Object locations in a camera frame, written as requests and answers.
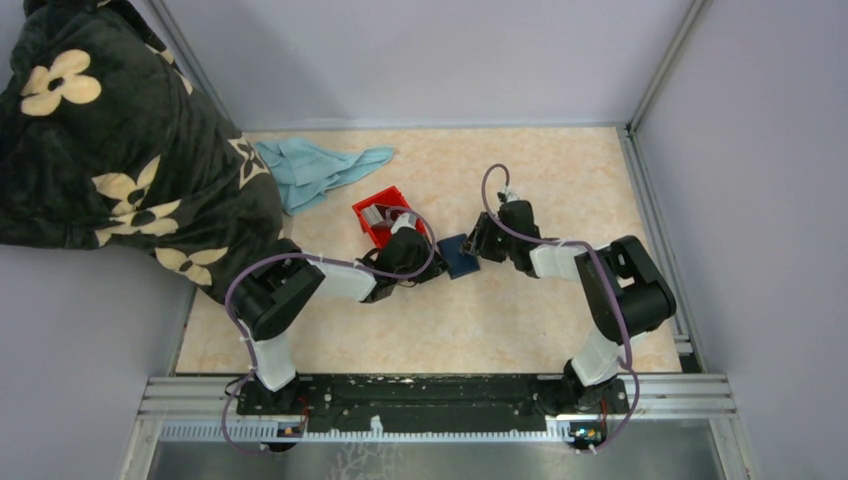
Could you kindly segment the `navy leather card holder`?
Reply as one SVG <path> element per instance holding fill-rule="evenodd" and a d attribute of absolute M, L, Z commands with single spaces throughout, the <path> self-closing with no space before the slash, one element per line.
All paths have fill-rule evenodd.
<path fill-rule="evenodd" d="M 467 239 L 467 234 L 458 234 L 436 242 L 442 258 L 448 264 L 447 273 L 451 280 L 457 280 L 481 269 L 478 258 L 462 250 Z"/>

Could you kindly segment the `red plastic bin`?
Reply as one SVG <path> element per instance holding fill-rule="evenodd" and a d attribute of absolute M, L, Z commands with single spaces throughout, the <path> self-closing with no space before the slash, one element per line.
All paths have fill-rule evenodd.
<path fill-rule="evenodd" d="M 355 203 L 352 209 L 363 232 L 380 249 L 388 245 L 394 224 L 400 217 L 413 219 L 410 205 L 396 186 L 390 186 Z"/>

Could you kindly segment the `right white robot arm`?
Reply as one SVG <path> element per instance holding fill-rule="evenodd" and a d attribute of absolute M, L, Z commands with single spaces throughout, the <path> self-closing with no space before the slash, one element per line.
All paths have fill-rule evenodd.
<path fill-rule="evenodd" d="M 544 239 L 526 200 L 503 203 L 495 216 L 484 211 L 460 251 L 502 263 L 535 278 L 581 284 L 594 322 L 586 344 L 564 367 L 563 398 L 576 412 L 590 411 L 602 384 L 632 364 L 634 339 L 658 329 L 677 311 L 667 281 L 635 236 L 594 249 L 573 240 Z"/>

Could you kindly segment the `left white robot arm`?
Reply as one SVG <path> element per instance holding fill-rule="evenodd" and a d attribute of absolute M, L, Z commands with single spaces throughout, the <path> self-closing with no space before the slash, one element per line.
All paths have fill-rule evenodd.
<path fill-rule="evenodd" d="M 384 247 L 352 261 L 326 258 L 284 238 L 271 255 L 239 274 L 225 295 L 225 308 L 246 335 L 251 372 L 262 385 L 260 399 L 277 414 L 300 399 L 287 330 L 315 297 L 375 303 L 408 282 L 418 285 L 447 272 L 449 263 L 427 237 L 402 227 Z"/>

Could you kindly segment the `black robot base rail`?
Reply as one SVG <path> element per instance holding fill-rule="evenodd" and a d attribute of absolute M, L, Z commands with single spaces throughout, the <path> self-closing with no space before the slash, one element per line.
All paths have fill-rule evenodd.
<path fill-rule="evenodd" d="M 583 387 L 573 373 L 479 375 L 298 375 L 277 392 L 257 379 L 230 383 L 242 416 L 291 415 L 278 436 L 380 432 L 411 437 L 493 437 L 550 432 L 580 450 L 608 436 L 612 415 L 630 411 L 618 378 Z"/>

